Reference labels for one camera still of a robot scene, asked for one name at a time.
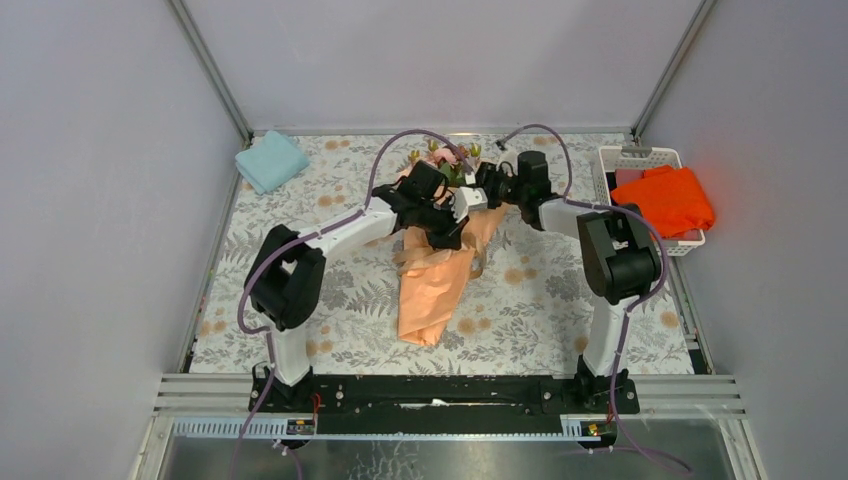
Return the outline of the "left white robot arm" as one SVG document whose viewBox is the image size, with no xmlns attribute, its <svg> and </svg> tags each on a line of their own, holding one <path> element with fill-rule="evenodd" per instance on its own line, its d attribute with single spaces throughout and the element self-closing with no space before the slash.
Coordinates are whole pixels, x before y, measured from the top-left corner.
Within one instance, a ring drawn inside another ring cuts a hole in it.
<svg viewBox="0 0 848 480">
<path fill-rule="evenodd" d="M 305 323 L 317 307 L 329 259 L 410 227 L 430 235 L 439 248 L 461 247 L 469 213 L 486 197 L 466 187 L 450 190 L 445 180 L 419 163 L 395 182 L 373 188 L 362 207 L 301 231 L 278 225 L 268 232 L 239 306 L 263 317 L 257 330 L 267 336 L 271 395 L 282 408 L 296 411 L 309 401 Z"/>
</svg>

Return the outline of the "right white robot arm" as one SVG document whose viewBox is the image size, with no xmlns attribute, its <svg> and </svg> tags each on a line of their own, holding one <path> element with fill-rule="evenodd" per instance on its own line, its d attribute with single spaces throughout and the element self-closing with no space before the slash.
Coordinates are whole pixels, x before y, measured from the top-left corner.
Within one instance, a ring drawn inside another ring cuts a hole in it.
<svg viewBox="0 0 848 480">
<path fill-rule="evenodd" d="M 515 205 L 534 229 L 578 240 L 595 305 L 571 389 L 583 410 L 601 410 L 627 380 L 629 313 L 663 278 L 652 230 L 635 205 L 598 205 L 555 194 L 540 151 L 520 153 L 515 168 L 483 163 L 475 181 L 489 206 Z"/>
</svg>

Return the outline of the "tan wrapping paper sheet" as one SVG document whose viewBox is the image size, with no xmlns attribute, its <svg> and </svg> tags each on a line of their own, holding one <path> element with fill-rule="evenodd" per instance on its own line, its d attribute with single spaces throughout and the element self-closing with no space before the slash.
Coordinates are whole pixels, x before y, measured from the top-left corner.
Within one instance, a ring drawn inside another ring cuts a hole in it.
<svg viewBox="0 0 848 480">
<path fill-rule="evenodd" d="M 478 235 L 488 247 L 508 208 L 507 204 L 503 204 L 497 209 L 472 212 L 462 234 Z M 437 345 L 467 284 L 473 279 L 451 270 L 444 272 L 437 269 L 398 276 L 398 338 L 420 346 Z"/>
</svg>

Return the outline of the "tan ribbon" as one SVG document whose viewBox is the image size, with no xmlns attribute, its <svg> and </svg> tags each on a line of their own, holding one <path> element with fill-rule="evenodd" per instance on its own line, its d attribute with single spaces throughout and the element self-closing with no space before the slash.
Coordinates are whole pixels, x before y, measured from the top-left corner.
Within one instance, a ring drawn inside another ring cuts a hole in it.
<svg viewBox="0 0 848 480">
<path fill-rule="evenodd" d="M 393 256 L 399 275 L 424 270 L 451 270 L 457 275 L 475 279 L 482 275 L 487 263 L 485 242 L 473 233 L 463 233 L 458 250 L 436 248 L 420 228 L 403 235 L 403 249 Z"/>
</svg>

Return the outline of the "pink fake flower bunch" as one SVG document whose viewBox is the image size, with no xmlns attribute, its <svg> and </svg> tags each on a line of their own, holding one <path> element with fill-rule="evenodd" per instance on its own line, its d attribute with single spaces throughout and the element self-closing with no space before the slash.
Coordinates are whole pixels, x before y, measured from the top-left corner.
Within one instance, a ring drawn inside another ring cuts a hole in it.
<svg viewBox="0 0 848 480">
<path fill-rule="evenodd" d="M 465 170 L 465 166 L 471 165 L 473 168 L 479 166 L 482 154 L 480 144 L 457 145 L 457 150 L 465 160 L 461 160 L 460 156 L 454 150 L 446 144 L 440 144 L 435 139 L 428 139 L 426 145 L 427 149 L 425 153 L 421 150 L 412 150 L 409 153 L 408 163 L 411 166 L 414 166 L 419 161 L 430 164 L 446 176 L 450 187 L 471 186 L 475 183 L 475 174 L 468 173 Z"/>
</svg>

